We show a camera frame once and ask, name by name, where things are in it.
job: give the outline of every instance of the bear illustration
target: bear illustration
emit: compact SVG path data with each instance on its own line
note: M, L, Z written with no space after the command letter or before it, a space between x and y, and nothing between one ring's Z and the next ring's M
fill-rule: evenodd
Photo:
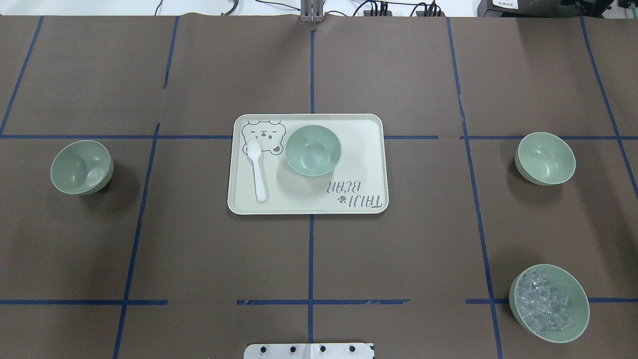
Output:
M244 137L244 147L242 151L248 154L246 148L248 142L256 140L262 148L262 152L270 151L273 155L283 152L283 136L286 134L286 127L280 121L251 121L249 120L242 129L241 135Z

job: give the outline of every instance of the rectangular tray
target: rectangular tray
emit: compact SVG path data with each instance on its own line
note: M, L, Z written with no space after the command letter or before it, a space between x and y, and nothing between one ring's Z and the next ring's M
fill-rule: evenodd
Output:
M320 125L341 141L341 159L330 173L307 177L286 161L286 143L297 129ZM259 166L267 199L257 202L246 143L259 136ZM247 114L235 121L230 154L228 208L238 215L381 213L388 206L383 125L373 114Z

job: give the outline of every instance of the bowl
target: bowl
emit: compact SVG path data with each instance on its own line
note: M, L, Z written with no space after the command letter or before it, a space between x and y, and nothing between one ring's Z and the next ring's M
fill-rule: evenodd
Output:
M538 333L532 330L522 319L516 299L516 289L521 282L523 274L536 269L546 273L551 278L552 286L570 298L569 313L573 327L555 332ZM590 303L578 280L563 268L551 264L536 264L524 270L516 277L510 287L510 308L516 320L529 332L537 337L552 343L567 343L576 340L582 335L590 322Z
M286 160L304 176L316 177L332 171L341 159L341 142L329 129L304 126L294 131L286 145Z
M74 142L57 154L51 182L60 192L86 195L101 190L113 176L113 158L96 141Z
M542 186L564 183L576 170L576 158L569 145L547 132L525 136L516 150L514 161L526 180Z

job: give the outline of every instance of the tray rim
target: tray rim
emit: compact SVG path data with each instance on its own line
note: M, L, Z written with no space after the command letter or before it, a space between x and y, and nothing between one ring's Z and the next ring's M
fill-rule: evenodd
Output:
M235 131L237 129L237 124L240 123L245 117L250 117L250 116L356 116L356 115L365 115L365 116L372 116L370 119L372 121L374 121L378 126L379 126L379 131L380 131L380 136L381 136L381 153L382 153L382 157L381 157L381 163L383 165L383 178L384 178L384 191L385 191L385 204L378 208L377 210L374 211L348 211L348 212L340 212L340 211L279 211L279 210L275 210L275 211L269 211L269 212L259 212L259 213L253 213L253 212L245 212L245 211L240 211L238 210L235 206L234 203L231 202L230 200L230 184L231 184L231 180L233 178L233 158L235 156ZM301 121L310 121L310 119L302 119ZM379 118L379 116L375 115L375 114L371 114L371 113L355 113L355 114L334 114L334 113L330 113L330 114L243 114L241 116L239 116L235 122L233 123L233 140L232 143L230 145L230 161L228 163L228 193L226 195L226 205L228 206L228 209L232 212L235 213L236 215L377 215L379 213L384 212L389 204L390 204L390 191L388 189L388 172L387 172L387 166L386 166L386 161L385 161L385 136L383 134L383 122L381 121L381 119Z

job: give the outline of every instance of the plastic spoon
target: plastic spoon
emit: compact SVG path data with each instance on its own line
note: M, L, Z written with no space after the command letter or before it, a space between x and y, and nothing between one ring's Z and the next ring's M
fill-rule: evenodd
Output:
M262 148L257 141L248 142L248 157L253 161L253 170L255 172L255 194L257 202L266 200L266 189L263 186L262 172L259 170L259 157L262 155Z

